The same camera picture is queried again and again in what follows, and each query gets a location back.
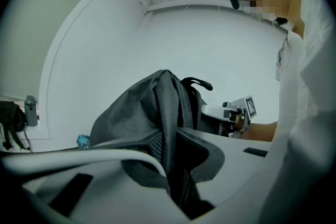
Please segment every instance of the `backpack strap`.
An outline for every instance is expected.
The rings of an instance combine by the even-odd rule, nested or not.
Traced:
[[[199,91],[197,91],[194,87],[192,87],[192,84],[198,84],[208,91],[212,91],[213,87],[212,85],[204,80],[201,79],[196,79],[192,77],[185,78],[181,80],[181,84],[184,86],[184,88],[187,90],[188,96],[189,96],[189,101],[190,101],[190,106],[191,106],[191,111],[192,111],[192,116],[193,116],[193,127],[195,130],[199,129],[199,124],[201,122],[201,107],[203,104],[206,104],[202,98],[201,94]]]
[[[16,131],[14,130],[13,123],[10,124],[9,130],[10,130],[10,134],[12,135],[12,138],[14,139],[15,143],[20,147],[20,149],[27,150],[27,148],[25,148],[23,146],[23,144],[22,144],[21,140],[19,139]]]
[[[9,150],[10,148],[12,148],[12,144],[10,143],[10,140],[9,140],[9,135],[8,135],[8,129],[6,128],[6,126],[3,125],[3,128],[4,128],[4,140],[2,142],[2,146],[6,149],[6,150]]]

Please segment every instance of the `black bag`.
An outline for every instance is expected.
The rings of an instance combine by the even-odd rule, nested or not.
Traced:
[[[27,122],[26,115],[20,109],[20,106],[18,104],[15,104],[14,102],[0,101],[0,123],[4,128],[5,140],[3,141],[3,147],[6,150],[9,150],[11,147],[13,147],[9,140],[8,131],[10,131],[12,138],[20,148],[30,150],[30,147],[25,148],[23,146],[22,142],[20,141],[16,133],[24,131],[26,122]]]
[[[162,166],[170,173],[177,127],[198,128],[205,102],[191,85],[211,91],[210,83],[195,78],[179,80],[169,70],[159,70],[125,91],[95,121],[90,145],[135,136],[155,129],[163,132]]]

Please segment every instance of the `person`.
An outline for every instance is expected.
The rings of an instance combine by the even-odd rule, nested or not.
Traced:
[[[276,79],[280,81],[279,118],[270,124],[252,123],[243,139],[272,141],[289,135],[293,127],[317,113],[314,100],[301,77],[304,67],[321,49],[334,28],[326,0],[240,0],[243,9],[277,24],[291,23],[278,52]]]

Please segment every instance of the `white shirt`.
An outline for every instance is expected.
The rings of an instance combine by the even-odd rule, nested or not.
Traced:
[[[278,52],[276,79],[280,81],[280,96],[276,135],[288,135],[297,123],[317,113],[301,72],[330,35],[334,17],[325,0],[301,0],[300,16],[305,24],[303,40],[290,30]]]

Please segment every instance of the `water bottle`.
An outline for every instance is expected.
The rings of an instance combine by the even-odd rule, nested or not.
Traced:
[[[27,125],[30,127],[37,125],[36,100],[33,96],[28,95],[25,100],[25,114]]]

